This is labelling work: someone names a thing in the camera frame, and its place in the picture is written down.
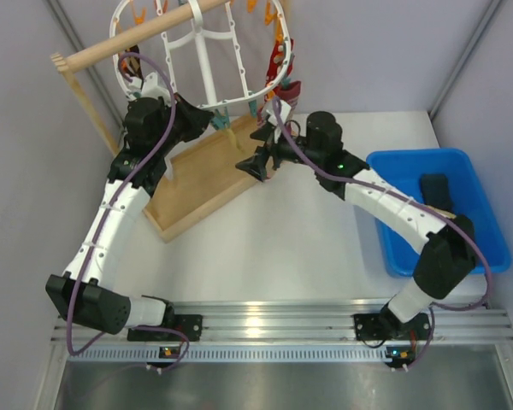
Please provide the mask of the yellow sock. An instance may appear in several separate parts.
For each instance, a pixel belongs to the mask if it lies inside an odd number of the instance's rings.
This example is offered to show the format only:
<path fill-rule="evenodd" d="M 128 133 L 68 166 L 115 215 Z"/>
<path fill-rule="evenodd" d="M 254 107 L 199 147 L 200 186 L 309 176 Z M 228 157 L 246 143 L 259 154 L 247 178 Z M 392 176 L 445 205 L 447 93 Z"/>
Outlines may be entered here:
<path fill-rule="evenodd" d="M 427 208 L 433 210 L 435 213 L 442 215 L 443 217 L 454 220 L 457 216 L 449 211 L 445 211 L 443 209 L 435 208 L 433 206 L 427 205 Z"/>
<path fill-rule="evenodd" d="M 222 130 L 222 132 L 227 136 L 229 143 L 232 147 L 240 154 L 245 153 L 245 148 L 242 143 L 239 141 L 237 134 L 231 127 L 226 127 Z"/>

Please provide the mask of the white round clip hanger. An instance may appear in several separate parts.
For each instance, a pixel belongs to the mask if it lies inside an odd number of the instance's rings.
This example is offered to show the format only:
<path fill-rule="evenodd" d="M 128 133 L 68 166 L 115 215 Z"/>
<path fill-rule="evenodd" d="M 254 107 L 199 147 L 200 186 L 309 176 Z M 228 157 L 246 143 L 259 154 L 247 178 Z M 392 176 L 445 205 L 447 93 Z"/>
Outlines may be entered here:
<path fill-rule="evenodd" d="M 159 32 L 159 36 L 162 40 L 163 48 L 166 56 L 166 66 L 168 71 L 168 77 L 170 80 L 170 86 L 174 91 L 178 90 L 178 85 L 175 79 L 174 65 L 172 61 L 172 52 L 178 50 L 190 43 L 195 44 L 196 52 L 198 56 L 198 64 L 200 72 L 202 74 L 203 87 L 206 96 L 206 102 L 201 104 L 201 108 L 205 109 L 218 109 L 225 108 L 227 106 L 248 103 L 251 100 L 258 100 L 263 98 L 268 101 L 276 93 L 273 93 L 275 86 L 281 82 L 286 75 L 287 67 L 294 57 L 293 48 L 294 42 L 288 32 L 287 18 L 285 16 L 285 10 L 283 9 L 283 3 L 280 1 L 273 1 L 274 5 L 278 10 L 278 18 L 274 24 L 275 35 L 274 41 L 279 40 L 285 44 L 285 59 L 281 71 L 273 82 L 266 84 L 259 91 L 252 91 L 248 88 L 246 81 L 246 70 L 242 60 L 240 52 L 240 44 L 236 33 L 236 22 L 234 21 L 232 14 L 232 1 L 224 3 L 224 8 L 228 21 L 228 29 L 225 32 L 210 31 L 203 27 L 203 3 L 201 1 L 180 1 L 179 6 L 188 4 L 192 11 L 196 14 L 191 18 L 192 30 L 181 38 L 171 40 L 168 38 L 167 32 L 162 30 Z M 206 42 L 208 40 L 214 41 L 226 41 L 233 46 L 233 52 L 235 57 L 237 74 L 239 75 L 240 84 L 242 86 L 243 95 L 234 99 L 219 99 L 216 95 L 215 80 L 213 77 L 212 69 L 210 66 L 209 52 Z M 127 100 L 134 101 L 128 95 L 128 85 L 132 82 L 133 77 L 143 79 L 145 76 L 140 74 L 140 63 L 137 57 L 128 57 L 125 61 L 121 61 L 120 57 L 122 54 L 116 54 L 113 56 L 113 63 L 115 64 L 115 75 L 116 79 L 123 90 Z"/>

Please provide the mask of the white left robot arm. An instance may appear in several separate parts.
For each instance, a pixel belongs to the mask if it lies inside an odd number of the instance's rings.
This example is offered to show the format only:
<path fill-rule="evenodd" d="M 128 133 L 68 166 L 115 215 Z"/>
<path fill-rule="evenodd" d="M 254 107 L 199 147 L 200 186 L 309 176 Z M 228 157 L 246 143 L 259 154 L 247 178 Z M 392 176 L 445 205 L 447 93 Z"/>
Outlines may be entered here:
<path fill-rule="evenodd" d="M 124 144 L 110 164 L 96 217 L 73 260 L 45 286 L 68 325 L 109 334 L 146 325 L 158 339 L 174 334 L 169 303 L 114 292 L 115 275 L 133 225 L 168 169 L 167 155 L 177 144 L 201 137 L 212 117 L 180 94 L 172 102 L 141 97 L 128 104 Z"/>

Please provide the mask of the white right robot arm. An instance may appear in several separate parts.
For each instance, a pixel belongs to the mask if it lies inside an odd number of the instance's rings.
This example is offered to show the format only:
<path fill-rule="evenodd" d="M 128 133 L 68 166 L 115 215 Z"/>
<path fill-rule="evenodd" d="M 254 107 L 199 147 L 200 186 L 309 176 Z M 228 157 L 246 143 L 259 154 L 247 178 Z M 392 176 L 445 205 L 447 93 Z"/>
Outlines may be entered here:
<path fill-rule="evenodd" d="M 264 181 L 267 168 L 278 169 L 284 161 L 311 167 L 323 189 L 373 215 L 419 255 L 410 281 L 374 316 L 372 339 L 404 337 L 422 310 L 445 299 L 475 268 L 471 220 L 463 215 L 448 219 L 389 185 L 344 148 L 342 128 L 332 114 L 311 114 L 301 136 L 293 136 L 274 114 L 262 120 L 251 134 L 260 146 L 237 164 L 238 170 Z"/>

